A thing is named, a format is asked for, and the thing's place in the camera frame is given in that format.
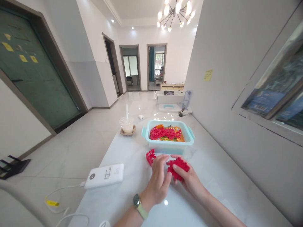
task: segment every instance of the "doorway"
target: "doorway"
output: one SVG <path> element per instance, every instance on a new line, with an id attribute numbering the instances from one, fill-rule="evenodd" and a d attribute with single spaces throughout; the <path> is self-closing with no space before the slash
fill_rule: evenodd
<path id="1" fill-rule="evenodd" d="M 29 102 L 38 119 L 59 133 L 85 113 L 80 111 L 29 18 L 0 9 L 1 79 Z"/>
<path id="2" fill-rule="evenodd" d="M 113 80 L 114 80 L 114 85 L 115 85 L 115 90 L 116 90 L 116 93 L 117 93 L 117 97 L 120 97 L 123 94 L 123 88 L 122 88 L 122 82 L 121 82 L 121 76 L 120 76 L 120 71 L 119 71 L 117 54 L 116 54 L 116 50 L 115 50 L 115 43 L 114 43 L 113 40 L 111 40 L 105 34 L 103 34 L 103 39 L 104 39 L 104 43 L 105 43 L 105 48 L 106 48 L 108 60 L 109 60 L 109 63 L 110 63 L 110 69 L 111 69 L 111 72 L 112 72 L 112 77 L 113 77 Z"/>
<path id="3" fill-rule="evenodd" d="M 167 44 L 147 44 L 147 87 L 161 90 L 165 77 Z"/>
<path id="4" fill-rule="evenodd" d="M 127 91 L 141 91 L 139 45 L 120 46 Z"/>

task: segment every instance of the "marble countertop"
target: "marble countertop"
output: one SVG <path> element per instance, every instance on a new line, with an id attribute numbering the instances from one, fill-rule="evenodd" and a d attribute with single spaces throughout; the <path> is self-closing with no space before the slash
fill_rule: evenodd
<path id="1" fill-rule="evenodd" d="M 104 220 L 113 226 L 132 205 L 133 196 L 146 187 L 152 169 L 145 158 L 150 149 L 141 130 L 154 119 L 181 120 L 192 129 L 195 142 L 186 149 L 184 158 L 209 192 L 247 226 L 292 226 L 192 115 L 181 118 L 177 113 L 161 113 L 157 106 L 145 108 L 142 114 L 146 116 L 142 121 L 133 116 L 137 130 L 132 137 L 117 132 L 100 164 L 102 167 L 124 163 L 123 182 L 87 190 L 83 196 L 76 213 L 89 216 L 88 226 L 98 227 Z M 81 217 L 74 217 L 69 224 L 85 225 L 86 220 Z M 171 184 L 166 199 L 151 210 L 142 226 L 219 225 L 180 184 Z"/>

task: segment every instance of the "water bottle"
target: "water bottle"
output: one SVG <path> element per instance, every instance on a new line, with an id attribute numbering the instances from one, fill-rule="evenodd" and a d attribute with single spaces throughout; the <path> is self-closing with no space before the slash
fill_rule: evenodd
<path id="1" fill-rule="evenodd" d="M 190 97 L 191 97 L 192 91 L 191 90 L 187 90 L 185 92 L 184 95 L 184 100 L 183 100 L 183 104 L 182 104 L 182 109 L 187 109 L 189 107 L 189 101 L 190 101 Z"/>

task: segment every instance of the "toy building block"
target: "toy building block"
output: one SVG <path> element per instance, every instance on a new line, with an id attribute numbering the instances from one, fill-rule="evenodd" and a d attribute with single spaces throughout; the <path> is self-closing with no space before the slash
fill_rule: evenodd
<path id="1" fill-rule="evenodd" d="M 177 158 L 174 161 L 171 160 L 171 161 L 167 162 L 167 165 L 169 165 L 169 167 L 167 168 L 167 172 L 171 172 L 171 174 L 173 175 L 173 177 L 175 179 L 177 179 L 179 181 L 183 181 L 183 177 L 181 177 L 178 173 L 176 173 L 176 171 L 174 171 L 173 164 L 179 166 L 180 168 L 182 168 L 186 172 L 189 171 L 189 166 L 181 158 Z"/>
<path id="2" fill-rule="evenodd" d="M 154 162 L 155 158 L 156 158 L 155 149 L 152 149 L 146 153 L 146 160 L 150 166 L 152 166 L 152 163 Z"/>

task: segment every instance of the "smartwatch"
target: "smartwatch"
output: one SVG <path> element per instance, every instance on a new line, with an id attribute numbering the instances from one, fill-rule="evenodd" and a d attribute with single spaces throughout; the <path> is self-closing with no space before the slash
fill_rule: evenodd
<path id="1" fill-rule="evenodd" d="M 141 217 L 146 220 L 148 217 L 148 213 L 144 210 L 144 208 L 142 207 L 139 195 L 136 194 L 133 198 L 133 203 L 135 208 L 137 209 L 137 211 L 139 212 L 139 214 L 141 215 Z"/>

